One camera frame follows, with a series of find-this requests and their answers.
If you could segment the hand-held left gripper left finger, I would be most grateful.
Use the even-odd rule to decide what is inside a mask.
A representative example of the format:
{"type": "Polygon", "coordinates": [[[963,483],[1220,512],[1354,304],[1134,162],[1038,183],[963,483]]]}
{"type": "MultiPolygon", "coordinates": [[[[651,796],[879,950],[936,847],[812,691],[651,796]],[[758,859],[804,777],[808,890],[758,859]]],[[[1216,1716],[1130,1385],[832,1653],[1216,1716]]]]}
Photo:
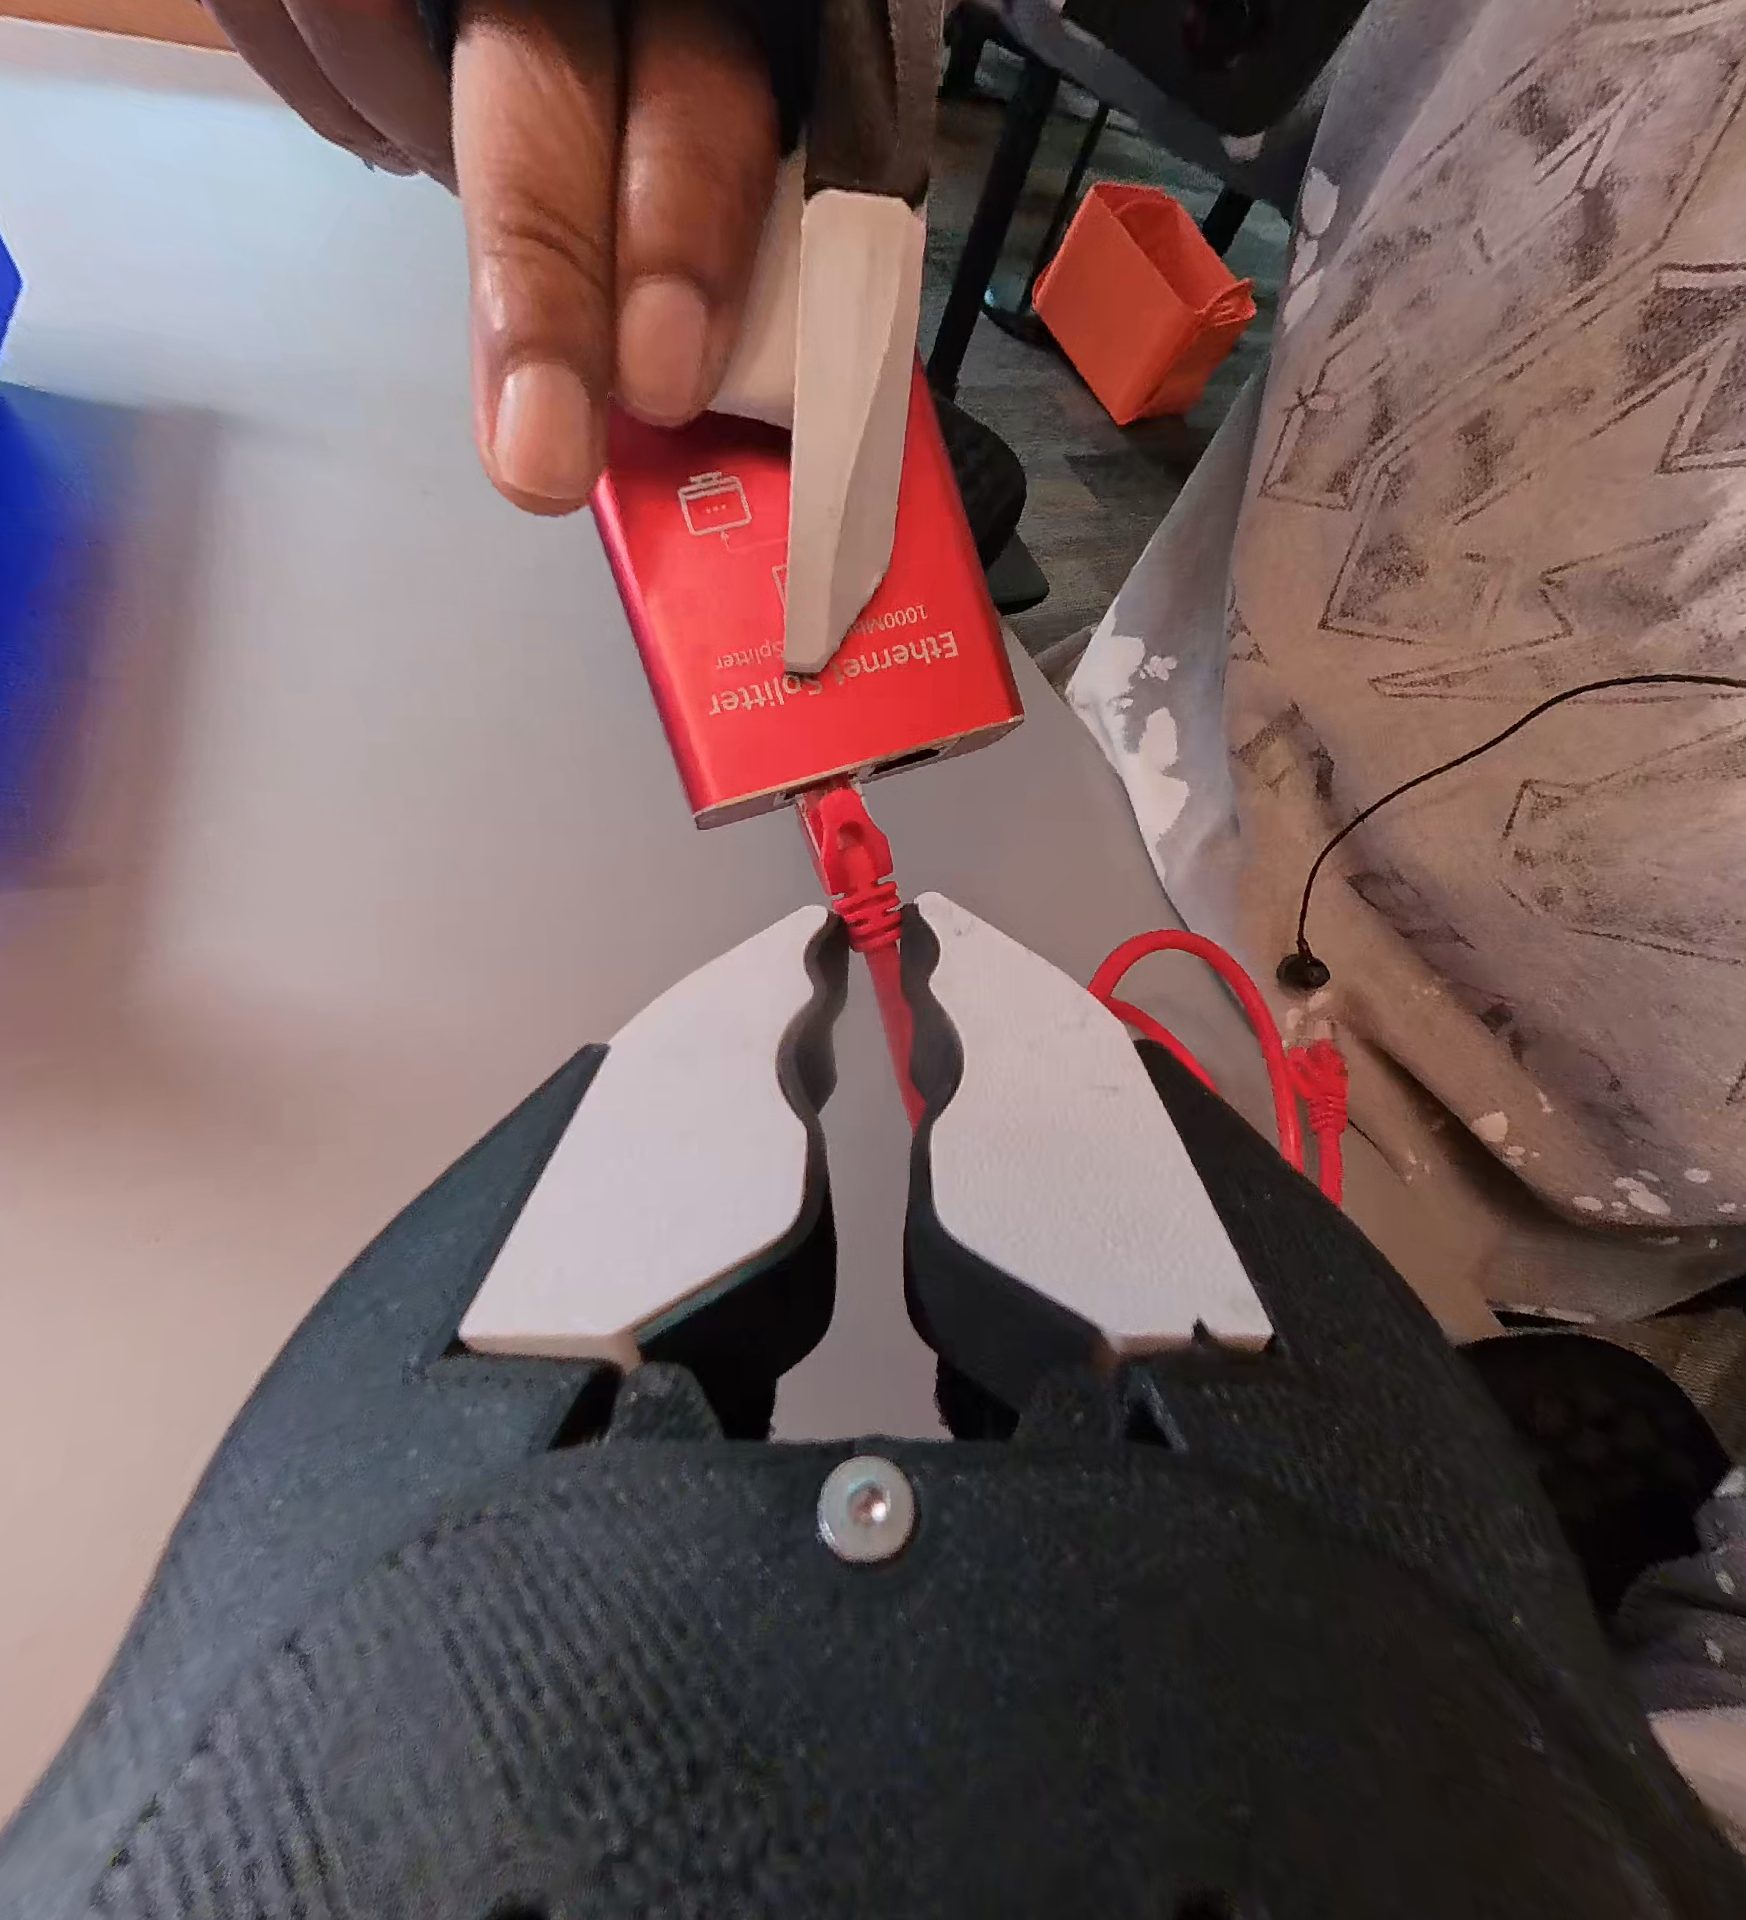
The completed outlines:
{"type": "Polygon", "coordinates": [[[624,1022],[459,1344],[681,1365],[727,1431],[768,1431],[779,1381],[834,1317],[836,1017],[838,921],[804,904],[624,1022]]]}

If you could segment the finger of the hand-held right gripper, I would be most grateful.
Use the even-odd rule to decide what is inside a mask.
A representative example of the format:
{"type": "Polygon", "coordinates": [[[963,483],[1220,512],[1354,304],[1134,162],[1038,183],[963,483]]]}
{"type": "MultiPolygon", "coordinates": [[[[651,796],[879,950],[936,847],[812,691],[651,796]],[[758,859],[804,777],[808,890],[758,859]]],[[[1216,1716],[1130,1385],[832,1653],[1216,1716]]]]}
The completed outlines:
{"type": "Polygon", "coordinates": [[[799,222],[783,666],[823,670],[896,537],[921,299],[921,213],[823,187],[799,222]]]}
{"type": "Polygon", "coordinates": [[[709,401],[717,415],[760,420],[779,431],[790,426],[804,210],[805,152],[794,149],[774,178],[733,347],[709,401]]]}

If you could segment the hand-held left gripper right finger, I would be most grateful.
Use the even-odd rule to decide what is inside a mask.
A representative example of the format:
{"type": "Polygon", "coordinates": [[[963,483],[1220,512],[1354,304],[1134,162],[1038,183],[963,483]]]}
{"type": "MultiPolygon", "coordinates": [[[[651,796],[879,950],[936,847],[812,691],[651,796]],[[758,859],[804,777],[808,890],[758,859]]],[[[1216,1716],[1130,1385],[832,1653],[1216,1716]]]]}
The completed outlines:
{"type": "Polygon", "coordinates": [[[1270,1312],[1119,1019],[941,891],[902,926],[911,1129],[907,1310],[952,1371],[1033,1389],[1216,1344],[1270,1312]]]}

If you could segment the red ethernet splitter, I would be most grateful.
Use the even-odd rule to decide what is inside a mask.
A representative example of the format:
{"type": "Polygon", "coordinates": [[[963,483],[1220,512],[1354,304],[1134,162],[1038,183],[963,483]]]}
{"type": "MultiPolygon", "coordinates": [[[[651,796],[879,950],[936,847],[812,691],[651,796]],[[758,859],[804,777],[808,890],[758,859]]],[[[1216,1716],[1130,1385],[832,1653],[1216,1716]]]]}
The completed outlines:
{"type": "Polygon", "coordinates": [[[599,537],[697,826],[976,752],[1022,693],[921,367],[881,586],[817,671],[783,663],[789,431],[610,413],[599,537]]]}

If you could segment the person's right hand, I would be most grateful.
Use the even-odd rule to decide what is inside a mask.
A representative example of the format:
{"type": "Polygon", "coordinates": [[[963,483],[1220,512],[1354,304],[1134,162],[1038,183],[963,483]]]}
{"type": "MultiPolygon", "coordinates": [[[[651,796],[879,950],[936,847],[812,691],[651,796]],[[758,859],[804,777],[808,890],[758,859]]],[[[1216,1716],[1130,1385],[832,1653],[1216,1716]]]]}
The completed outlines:
{"type": "Polygon", "coordinates": [[[525,513],[585,503],[606,413],[717,393],[812,87],[794,5],[208,2],[313,132],[460,202],[476,444],[525,513]]]}

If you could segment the black chair base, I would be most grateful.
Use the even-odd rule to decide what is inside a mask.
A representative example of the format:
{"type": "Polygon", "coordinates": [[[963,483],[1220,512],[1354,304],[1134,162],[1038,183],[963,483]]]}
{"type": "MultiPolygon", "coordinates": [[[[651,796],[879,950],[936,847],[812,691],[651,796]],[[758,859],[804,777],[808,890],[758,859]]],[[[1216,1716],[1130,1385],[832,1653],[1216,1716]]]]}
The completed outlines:
{"type": "Polygon", "coordinates": [[[963,413],[955,399],[934,393],[934,409],[987,593],[1003,617],[1028,612],[1047,598],[1048,584],[1018,537],[1027,471],[1003,439],[963,413]]]}

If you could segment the orange box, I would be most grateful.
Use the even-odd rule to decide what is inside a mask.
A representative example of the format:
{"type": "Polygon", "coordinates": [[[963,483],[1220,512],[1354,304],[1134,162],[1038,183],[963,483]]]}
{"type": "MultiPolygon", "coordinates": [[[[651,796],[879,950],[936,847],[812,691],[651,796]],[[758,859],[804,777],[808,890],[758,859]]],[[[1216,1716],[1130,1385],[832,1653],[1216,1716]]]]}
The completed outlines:
{"type": "Polygon", "coordinates": [[[1254,319],[1250,282],[1142,183],[1087,184],[1032,307],[1116,426],[1184,415],[1254,319]]]}

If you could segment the dark round object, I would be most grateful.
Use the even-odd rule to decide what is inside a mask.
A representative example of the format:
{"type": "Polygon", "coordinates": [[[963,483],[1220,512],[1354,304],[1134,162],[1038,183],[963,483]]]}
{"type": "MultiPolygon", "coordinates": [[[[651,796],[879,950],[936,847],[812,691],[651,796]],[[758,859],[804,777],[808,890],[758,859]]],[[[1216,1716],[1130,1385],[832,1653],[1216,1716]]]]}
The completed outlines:
{"type": "Polygon", "coordinates": [[[1658,1365],[1583,1330],[1504,1330],[1459,1359],[1521,1439],[1601,1617],[1699,1552],[1727,1454],[1658,1365]]]}

